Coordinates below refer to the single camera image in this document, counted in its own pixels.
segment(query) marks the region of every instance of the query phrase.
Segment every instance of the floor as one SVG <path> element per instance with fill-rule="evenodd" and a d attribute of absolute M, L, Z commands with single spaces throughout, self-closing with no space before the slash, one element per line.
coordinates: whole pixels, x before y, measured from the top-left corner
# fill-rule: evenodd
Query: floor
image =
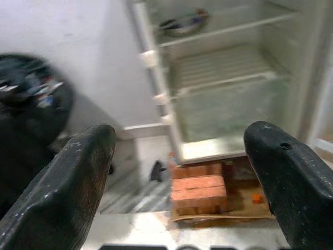
<path fill-rule="evenodd" d="M 166 167 L 171 151 L 167 136 L 118 141 L 113 164 L 99 204 L 101 214 L 143 213 L 170 210 L 171 178 L 162 172 L 162 182 L 150 181 L 156 160 Z"/>

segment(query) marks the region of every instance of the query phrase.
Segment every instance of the red brick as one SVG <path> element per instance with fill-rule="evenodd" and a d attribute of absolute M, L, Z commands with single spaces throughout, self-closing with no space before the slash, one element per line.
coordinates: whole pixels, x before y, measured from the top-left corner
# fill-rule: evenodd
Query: red brick
<path fill-rule="evenodd" d="M 212 206 L 212 207 L 199 207 L 198 208 L 198 213 L 199 214 L 218 214 L 219 208 L 217 206 Z"/>
<path fill-rule="evenodd" d="M 187 189 L 174 191 L 171 193 L 172 201 L 179 201 L 183 199 L 202 199 L 209 197 L 224 197 L 226 190 L 224 186 L 208 187 L 205 189 Z"/>
<path fill-rule="evenodd" d="M 206 166 L 187 167 L 187 170 L 188 170 L 188 177 L 199 177 L 207 175 Z"/>
<path fill-rule="evenodd" d="M 222 175 L 222 164 L 221 163 L 214 163 L 208 166 L 208 173 L 212 175 Z"/>
<path fill-rule="evenodd" d="M 182 207 L 176 210 L 178 215 L 196 215 L 198 214 L 198 209 L 196 207 Z"/>
<path fill-rule="evenodd" d="M 183 189 L 203 189 L 213 186 L 224 186 L 222 176 L 203 176 L 196 178 L 172 180 L 171 190 L 179 191 Z"/>
<path fill-rule="evenodd" d="M 182 167 L 174 167 L 171 169 L 172 179 L 181 179 L 187 177 L 187 169 Z"/>

